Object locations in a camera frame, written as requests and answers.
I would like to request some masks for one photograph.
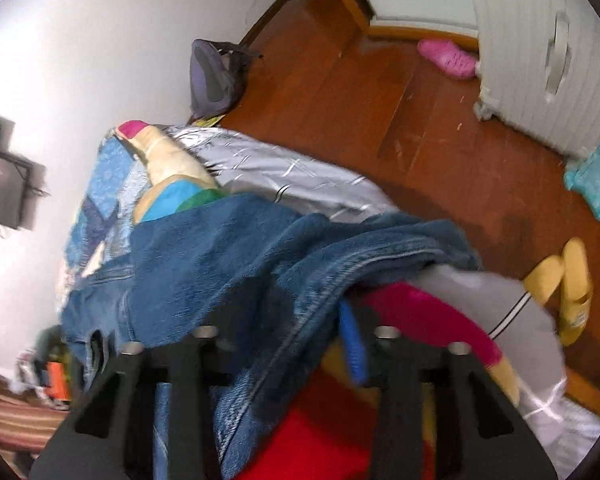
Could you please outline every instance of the black and white stripe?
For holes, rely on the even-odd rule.
[[[496,339],[502,332],[504,332],[507,326],[509,326],[513,320],[516,319],[516,316],[522,312],[522,309],[526,306],[530,299],[531,294],[525,292],[518,302],[513,306],[513,308],[509,310],[509,313],[502,319],[501,322],[498,323],[496,328],[489,332],[489,337],[491,339]]]

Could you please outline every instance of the denim jeans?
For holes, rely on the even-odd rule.
[[[180,340],[223,305],[240,305],[240,371],[214,393],[216,444],[230,479],[320,362],[346,289],[397,281],[432,263],[478,267],[449,221],[390,213],[338,224],[254,195],[231,196],[136,226],[129,257],[71,295],[62,325],[72,348],[95,330],[116,348],[130,339],[153,347]],[[86,350],[77,354],[89,362]],[[166,477],[166,410],[161,396],[158,478]]]

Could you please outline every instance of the purple backpack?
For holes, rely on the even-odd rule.
[[[191,45],[191,111],[208,119],[229,111],[242,97],[251,59],[262,57],[235,43],[195,40]]]

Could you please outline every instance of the metal screw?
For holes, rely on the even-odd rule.
[[[471,345],[464,341],[455,341],[447,348],[453,355],[469,355],[471,353]]]
[[[193,335],[198,339],[213,339],[219,333],[218,327],[213,325],[200,325],[193,329]]]
[[[144,345],[138,341],[129,341],[122,347],[124,355],[138,355],[142,353],[142,350],[144,350]]]
[[[398,339],[400,337],[400,331],[395,326],[381,325],[376,326],[374,335],[378,339]]]

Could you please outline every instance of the orange object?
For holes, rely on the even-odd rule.
[[[69,385],[64,378],[64,365],[48,362],[46,371],[49,373],[49,382],[51,383],[51,386],[46,389],[46,394],[56,400],[70,400]]]

